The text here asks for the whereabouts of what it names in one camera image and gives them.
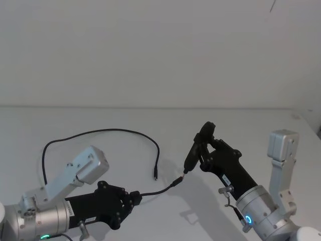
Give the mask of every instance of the metal bracket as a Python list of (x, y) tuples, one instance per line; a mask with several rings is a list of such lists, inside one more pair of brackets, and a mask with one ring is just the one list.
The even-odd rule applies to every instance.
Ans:
[(26, 192), (19, 203), (23, 216), (54, 207), (76, 187), (93, 184), (109, 169), (104, 153), (91, 146), (80, 153), (65, 170), (45, 187)]
[(298, 133), (288, 130), (274, 131), (269, 139), (267, 155), (273, 159), (269, 192), (285, 216), (296, 213), (296, 205), (289, 188), (296, 162), (294, 157), (298, 140)]

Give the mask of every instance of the white table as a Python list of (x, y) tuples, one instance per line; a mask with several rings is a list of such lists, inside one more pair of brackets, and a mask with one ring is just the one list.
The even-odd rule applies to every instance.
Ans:
[[(258, 184), (268, 188), (271, 160), (266, 156), (269, 133), (289, 129), (300, 134), (291, 190), (297, 203), (298, 225), (321, 229), (321, 141), (308, 124), (290, 110), (225, 109), (104, 109), (0, 108), (0, 200), (17, 203), (23, 192), (40, 186), (39, 162), (45, 143), (102, 128), (141, 131), (160, 145), (159, 180), (152, 179), (156, 148), (150, 141), (128, 133), (105, 133), (54, 144), (47, 152), (48, 180), (52, 180), (88, 145), (102, 149), (110, 163), (101, 178), (129, 191), (163, 189), (181, 174), (195, 134), (206, 121), (216, 124), (215, 137), (239, 149), (241, 163)], [(217, 189), (219, 179), (198, 167), (184, 182), (155, 198), (144, 198), (113, 231), (104, 223), (89, 225), (88, 241), (255, 241), (254, 231), (243, 234), (241, 224)], [(96, 184), (72, 195), (93, 192)], [(80, 231), (68, 234), (78, 240)]]

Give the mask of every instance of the robotic hand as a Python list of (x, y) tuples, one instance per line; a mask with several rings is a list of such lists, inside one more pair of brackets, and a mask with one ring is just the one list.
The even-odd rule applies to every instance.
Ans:
[[(241, 166), (242, 154), (214, 138), (214, 129), (215, 125), (207, 122), (196, 134), (184, 163), (184, 173), (192, 171), (200, 161), (204, 172), (217, 175), (225, 186), (219, 193), (228, 199), (226, 206), (233, 207), (244, 232), (253, 228), (264, 241), (321, 241), (321, 232), (312, 227), (299, 227), (290, 219), (296, 213), (289, 188), (298, 134), (287, 130), (271, 133), (268, 156), (272, 158), (273, 169), (267, 192)], [(215, 149), (211, 153), (208, 144)], [(229, 193), (236, 200), (236, 207), (230, 205)]]
[(45, 187), (26, 192), (16, 205), (0, 203), (0, 240), (32, 241), (59, 236), (79, 227), (80, 241), (89, 237), (86, 225), (104, 222), (111, 229), (121, 222), (142, 199), (138, 191), (98, 182), (94, 193), (66, 198), (76, 187), (93, 184), (109, 169), (104, 153), (87, 148), (64, 172)]

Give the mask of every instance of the black wire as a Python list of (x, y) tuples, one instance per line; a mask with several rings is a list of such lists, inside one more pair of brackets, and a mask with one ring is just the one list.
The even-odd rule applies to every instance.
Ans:
[(167, 188), (161, 190), (161, 191), (158, 191), (158, 192), (147, 192), (147, 193), (142, 193), (141, 196), (144, 197), (144, 196), (154, 196), (154, 195), (158, 195), (158, 194), (161, 194), (163, 192), (166, 192), (167, 190), (169, 190), (171, 188), (171, 186), (168, 186)]
[(169, 190), (172, 187), (175, 187), (176, 185), (180, 184), (184, 179), (184, 175), (180, 176), (179, 178), (175, 179), (167, 188), (158, 191), (158, 192), (147, 192), (147, 193), (142, 193), (140, 196), (144, 197), (144, 196), (154, 196), (154, 195), (158, 195), (161, 194), (163, 192), (166, 192), (167, 190)]
[(66, 237), (69, 241), (73, 241), (68, 235), (66, 235), (66, 234), (64, 234), (64, 233), (60, 234), (60, 236)]
[(45, 185), (47, 184), (47, 176), (46, 176), (46, 169), (45, 169), (45, 155), (46, 155), (46, 150), (47, 150), (47, 148), (48, 148), (49, 145), (51, 145), (52, 143), (67, 141), (67, 140), (70, 140), (70, 139), (73, 139), (73, 138), (76, 138), (76, 137), (79, 137), (79, 136), (91, 134), (91, 133), (96, 133), (96, 132), (111, 132), (111, 131), (129, 132), (129, 133), (137, 134), (137, 135), (140, 135), (140, 136), (143, 136), (143, 137), (149, 139), (150, 141), (152, 141), (152, 142), (155, 144), (155, 146), (157, 147), (157, 156), (156, 156), (156, 162), (155, 162), (153, 174), (154, 174), (154, 179), (157, 180), (157, 164), (158, 164), (158, 159), (159, 159), (159, 146), (158, 146), (158, 144), (157, 144), (156, 141), (154, 141), (154, 140), (153, 140), (152, 138), (150, 138), (149, 136), (147, 136), (147, 135), (145, 135), (145, 134), (143, 134), (143, 133), (140, 133), (140, 132), (136, 132), (136, 131), (126, 130), (126, 129), (100, 129), (100, 130), (94, 130), (94, 131), (89, 131), (89, 132), (83, 132), (83, 133), (74, 135), (74, 136), (72, 136), (72, 137), (64, 138), (64, 139), (53, 140), (53, 141), (51, 141), (51, 142), (48, 142), (48, 143), (45, 145), (45, 148), (44, 148), (44, 150), (43, 150), (43, 152), (42, 152), (42, 173), (43, 173), (43, 176), (44, 176)]

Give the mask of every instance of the cable connector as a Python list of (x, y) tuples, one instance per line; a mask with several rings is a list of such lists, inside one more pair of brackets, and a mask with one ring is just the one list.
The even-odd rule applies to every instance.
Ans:
[(154, 179), (155, 181), (157, 180), (158, 178), (158, 170), (157, 170), (157, 166), (154, 167)]
[(180, 184), (183, 181), (184, 177), (180, 176), (178, 179), (174, 180), (174, 182), (171, 183), (170, 187), (175, 187), (176, 185)]

